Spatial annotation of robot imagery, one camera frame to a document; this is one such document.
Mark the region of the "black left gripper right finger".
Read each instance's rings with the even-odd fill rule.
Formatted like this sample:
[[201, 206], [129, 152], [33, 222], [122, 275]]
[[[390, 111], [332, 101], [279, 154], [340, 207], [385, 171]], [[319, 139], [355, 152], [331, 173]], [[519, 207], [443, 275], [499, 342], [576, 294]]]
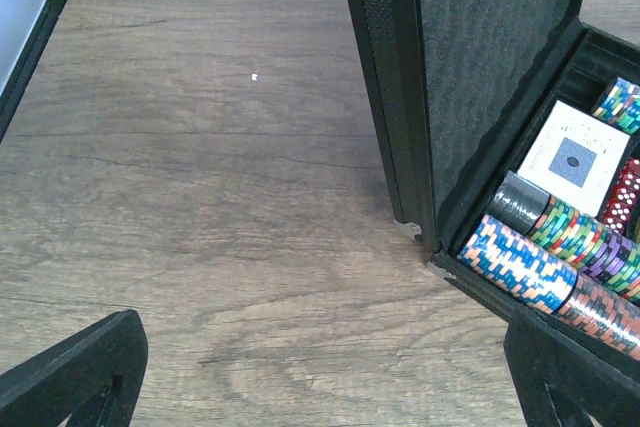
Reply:
[[516, 307], [504, 352], [529, 426], [637, 426], [639, 362], [545, 314]]

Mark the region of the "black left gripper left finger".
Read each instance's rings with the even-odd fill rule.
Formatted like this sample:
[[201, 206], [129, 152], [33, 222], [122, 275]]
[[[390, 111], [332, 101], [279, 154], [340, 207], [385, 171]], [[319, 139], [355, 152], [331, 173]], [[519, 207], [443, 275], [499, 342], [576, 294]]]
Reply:
[[128, 426], [148, 362], [139, 314], [114, 312], [1, 375], [3, 426]]

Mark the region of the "blue orange chip row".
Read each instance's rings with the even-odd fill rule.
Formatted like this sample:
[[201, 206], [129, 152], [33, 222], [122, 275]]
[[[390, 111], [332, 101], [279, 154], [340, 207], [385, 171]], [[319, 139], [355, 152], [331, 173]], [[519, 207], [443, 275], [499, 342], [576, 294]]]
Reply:
[[486, 214], [457, 254], [524, 305], [639, 359], [639, 308]]

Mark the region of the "black poker set case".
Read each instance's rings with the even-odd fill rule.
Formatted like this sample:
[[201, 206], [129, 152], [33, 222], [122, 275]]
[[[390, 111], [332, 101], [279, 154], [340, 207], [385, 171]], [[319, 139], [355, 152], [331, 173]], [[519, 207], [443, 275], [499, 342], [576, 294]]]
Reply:
[[583, 24], [583, 0], [348, 0], [395, 219], [449, 282], [504, 319], [514, 299], [456, 253], [553, 96], [591, 106], [639, 51]]

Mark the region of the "mixed colour chip row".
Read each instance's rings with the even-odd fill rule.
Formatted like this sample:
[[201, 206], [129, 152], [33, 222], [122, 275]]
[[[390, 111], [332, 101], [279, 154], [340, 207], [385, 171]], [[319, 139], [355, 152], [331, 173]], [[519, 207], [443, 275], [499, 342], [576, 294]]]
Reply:
[[639, 303], [639, 245], [509, 171], [487, 213], [633, 304]]

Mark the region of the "red dice row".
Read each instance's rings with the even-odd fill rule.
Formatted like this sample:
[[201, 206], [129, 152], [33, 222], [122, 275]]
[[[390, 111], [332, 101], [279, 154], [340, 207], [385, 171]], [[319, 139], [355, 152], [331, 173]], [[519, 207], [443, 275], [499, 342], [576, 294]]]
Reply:
[[614, 231], [625, 234], [632, 213], [639, 201], [639, 160], [630, 158], [606, 202], [601, 222]]

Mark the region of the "white playing card deck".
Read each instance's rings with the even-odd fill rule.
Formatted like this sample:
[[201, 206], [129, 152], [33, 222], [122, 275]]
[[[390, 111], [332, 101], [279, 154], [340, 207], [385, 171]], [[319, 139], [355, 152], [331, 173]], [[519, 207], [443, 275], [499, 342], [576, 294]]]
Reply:
[[558, 100], [517, 174], [595, 217], [629, 140], [629, 135]]

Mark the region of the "orange poker chip stack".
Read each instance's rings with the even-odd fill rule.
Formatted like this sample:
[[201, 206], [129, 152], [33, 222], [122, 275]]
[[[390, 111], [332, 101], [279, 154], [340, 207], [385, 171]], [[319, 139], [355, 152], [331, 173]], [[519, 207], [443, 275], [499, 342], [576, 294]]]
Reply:
[[628, 135], [635, 135], [639, 132], [639, 86], [621, 77], [612, 80], [591, 115]]

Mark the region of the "black enclosure frame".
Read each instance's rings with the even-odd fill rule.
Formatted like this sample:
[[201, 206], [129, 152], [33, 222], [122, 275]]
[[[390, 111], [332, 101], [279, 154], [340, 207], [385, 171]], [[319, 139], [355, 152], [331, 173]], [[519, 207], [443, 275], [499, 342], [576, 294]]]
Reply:
[[1, 0], [1, 132], [23, 97], [67, 0]]

